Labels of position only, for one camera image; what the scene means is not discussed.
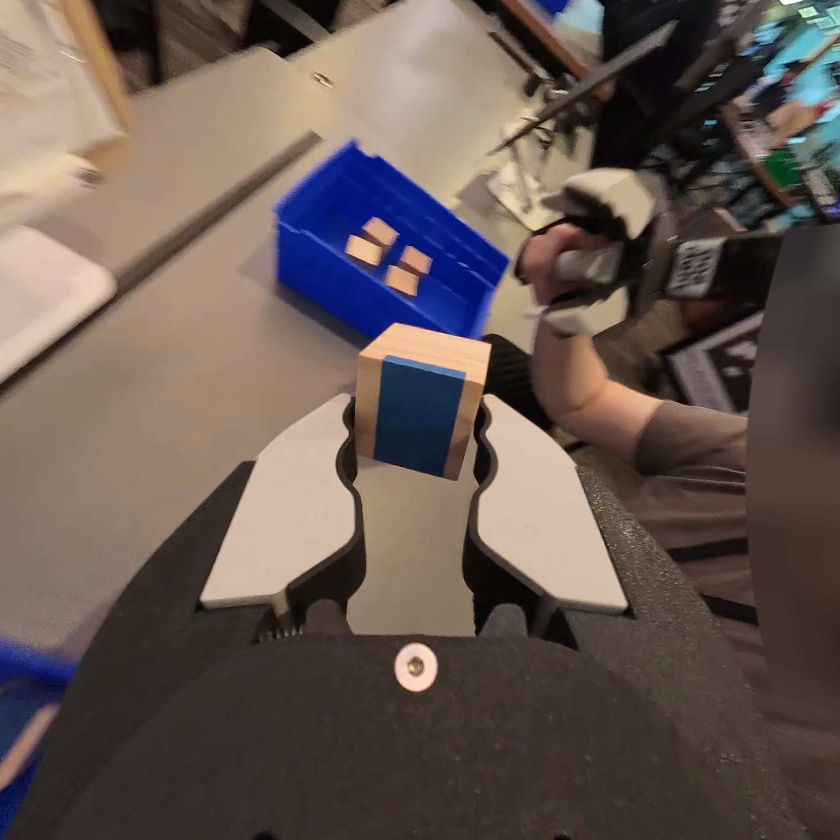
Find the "person's right forearm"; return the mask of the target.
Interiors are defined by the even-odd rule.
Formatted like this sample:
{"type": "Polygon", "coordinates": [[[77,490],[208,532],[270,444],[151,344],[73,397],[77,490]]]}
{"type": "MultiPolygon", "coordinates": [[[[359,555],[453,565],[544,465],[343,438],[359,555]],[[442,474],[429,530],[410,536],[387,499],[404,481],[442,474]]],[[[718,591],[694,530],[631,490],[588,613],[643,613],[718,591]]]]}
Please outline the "person's right forearm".
{"type": "Polygon", "coordinates": [[[613,381],[591,338],[563,336],[544,319],[534,333],[529,374],[538,403],[560,430],[626,463],[663,405],[613,381]]]}

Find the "black textured pad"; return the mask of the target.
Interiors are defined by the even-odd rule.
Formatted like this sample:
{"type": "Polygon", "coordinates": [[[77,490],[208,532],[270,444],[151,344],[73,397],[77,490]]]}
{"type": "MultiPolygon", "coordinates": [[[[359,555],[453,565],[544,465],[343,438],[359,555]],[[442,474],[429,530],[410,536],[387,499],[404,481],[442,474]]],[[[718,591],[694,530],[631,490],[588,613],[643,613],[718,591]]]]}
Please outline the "black textured pad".
{"type": "Polygon", "coordinates": [[[532,389],[531,355],[495,333],[485,335],[482,341],[490,346],[485,393],[498,397],[542,431],[551,432],[554,423],[532,389]]]}

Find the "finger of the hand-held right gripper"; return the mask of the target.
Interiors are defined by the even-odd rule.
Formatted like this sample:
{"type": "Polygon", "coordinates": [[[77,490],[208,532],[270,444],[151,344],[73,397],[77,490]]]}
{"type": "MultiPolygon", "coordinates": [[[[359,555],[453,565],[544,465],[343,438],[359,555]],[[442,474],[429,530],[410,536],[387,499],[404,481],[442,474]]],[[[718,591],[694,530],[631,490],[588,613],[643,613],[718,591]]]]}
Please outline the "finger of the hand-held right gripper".
{"type": "Polygon", "coordinates": [[[525,310],[525,318],[543,322],[563,338],[592,338],[623,322],[630,312],[627,289],[600,292],[573,290],[553,299],[546,306],[525,310]]]}
{"type": "Polygon", "coordinates": [[[652,237],[663,215],[655,189],[640,174],[614,167],[571,176],[541,205],[559,214],[541,228],[543,234],[566,224],[609,242],[652,237]]]}

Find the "person's right hand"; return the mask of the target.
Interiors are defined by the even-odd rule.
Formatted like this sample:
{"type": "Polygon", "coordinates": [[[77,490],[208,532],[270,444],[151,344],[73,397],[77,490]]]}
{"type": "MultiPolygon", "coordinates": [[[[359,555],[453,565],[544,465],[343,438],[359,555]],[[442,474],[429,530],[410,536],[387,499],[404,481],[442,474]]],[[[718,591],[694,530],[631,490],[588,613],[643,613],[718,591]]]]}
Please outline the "person's right hand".
{"type": "Polygon", "coordinates": [[[568,280],[561,275],[555,269],[557,261],[567,251],[593,251],[610,244],[604,236],[567,223],[554,225],[546,233],[531,237],[521,252],[518,266],[523,284],[532,289],[534,303],[546,307],[563,295],[591,291],[592,283],[568,280]]]}

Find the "dark flat panel on stand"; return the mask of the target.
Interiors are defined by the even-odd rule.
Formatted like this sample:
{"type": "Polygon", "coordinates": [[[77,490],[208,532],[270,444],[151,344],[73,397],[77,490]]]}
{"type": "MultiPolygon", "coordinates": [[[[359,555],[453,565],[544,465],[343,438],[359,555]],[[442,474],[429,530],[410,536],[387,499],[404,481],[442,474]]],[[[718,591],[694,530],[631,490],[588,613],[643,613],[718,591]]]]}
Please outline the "dark flat panel on stand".
{"type": "Polygon", "coordinates": [[[639,61],[662,49],[671,39],[678,26],[678,20],[673,19],[659,26],[654,32],[641,38],[636,44],[623,50],[620,54],[600,65],[590,74],[580,80],[572,90],[560,95],[545,104],[519,125],[512,132],[505,133],[502,141],[488,151],[487,155],[494,155],[515,145],[521,138],[536,130],[539,126],[551,121],[573,108],[575,104],[602,89],[604,85],[618,78],[625,70],[633,67],[639,61]]]}

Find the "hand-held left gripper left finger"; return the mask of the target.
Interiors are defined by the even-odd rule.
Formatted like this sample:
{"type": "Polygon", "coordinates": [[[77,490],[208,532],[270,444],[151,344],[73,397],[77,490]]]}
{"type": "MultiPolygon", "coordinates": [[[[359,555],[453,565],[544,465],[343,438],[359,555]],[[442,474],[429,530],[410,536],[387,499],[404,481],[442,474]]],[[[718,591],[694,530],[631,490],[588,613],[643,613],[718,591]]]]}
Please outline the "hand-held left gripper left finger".
{"type": "Polygon", "coordinates": [[[303,622],[315,602],[346,608],[365,576],[354,399],[336,395],[257,456],[199,602],[269,606],[303,622]]]}

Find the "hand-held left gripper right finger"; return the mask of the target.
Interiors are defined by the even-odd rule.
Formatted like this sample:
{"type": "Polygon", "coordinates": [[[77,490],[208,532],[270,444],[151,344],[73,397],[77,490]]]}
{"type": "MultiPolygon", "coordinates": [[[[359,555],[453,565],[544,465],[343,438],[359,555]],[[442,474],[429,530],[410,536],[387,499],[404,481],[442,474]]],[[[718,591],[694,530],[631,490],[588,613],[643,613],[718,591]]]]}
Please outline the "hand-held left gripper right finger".
{"type": "Polygon", "coordinates": [[[482,399],[474,432],[463,576],[476,622],[512,604],[530,634],[545,637],[568,611],[626,615],[627,595],[573,459],[495,395],[482,399]]]}

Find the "wooden-edged work table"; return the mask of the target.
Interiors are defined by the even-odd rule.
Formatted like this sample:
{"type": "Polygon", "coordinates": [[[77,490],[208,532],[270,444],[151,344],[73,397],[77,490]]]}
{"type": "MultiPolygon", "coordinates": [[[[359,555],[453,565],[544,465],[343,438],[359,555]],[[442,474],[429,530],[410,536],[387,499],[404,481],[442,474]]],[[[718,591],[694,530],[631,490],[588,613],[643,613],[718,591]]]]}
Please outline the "wooden-edged work table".
{"type": "Polygon", "coordinates": [[[600,63],[598,38],[581,33],[533,1],[494,2],[502,26],[510,31],[544,69],[582,77],[600,63]]]}

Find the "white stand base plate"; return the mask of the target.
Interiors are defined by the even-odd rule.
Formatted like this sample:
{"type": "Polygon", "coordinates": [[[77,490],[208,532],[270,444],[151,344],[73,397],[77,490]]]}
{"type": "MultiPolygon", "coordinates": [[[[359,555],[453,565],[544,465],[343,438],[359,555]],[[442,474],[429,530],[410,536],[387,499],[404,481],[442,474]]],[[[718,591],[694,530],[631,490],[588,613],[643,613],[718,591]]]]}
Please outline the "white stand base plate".
{"type": "Polygon", "coordinates": [[[111,272],[38,230],[1,237],[1,383],[108,303],[111,272]]]}
{"type": "Polygon", "coordinates": [[[540,183],[513,162],[492,173],[486,187],[497,203],[527,229],[540,228],[559,216],[545,205],[548,194],[540,183]]]}

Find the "printed instruction sheet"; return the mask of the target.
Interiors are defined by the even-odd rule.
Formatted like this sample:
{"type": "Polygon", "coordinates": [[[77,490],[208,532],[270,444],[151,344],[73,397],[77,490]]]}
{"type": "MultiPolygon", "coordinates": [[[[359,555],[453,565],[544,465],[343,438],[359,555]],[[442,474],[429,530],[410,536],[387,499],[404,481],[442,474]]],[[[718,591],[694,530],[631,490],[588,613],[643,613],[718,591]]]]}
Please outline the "printed instruction sheet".
{"type": "Polygon", "coordinates": [[[58,2],[2,1],[2,228],[99,186],[129,141],[58,2]]]}

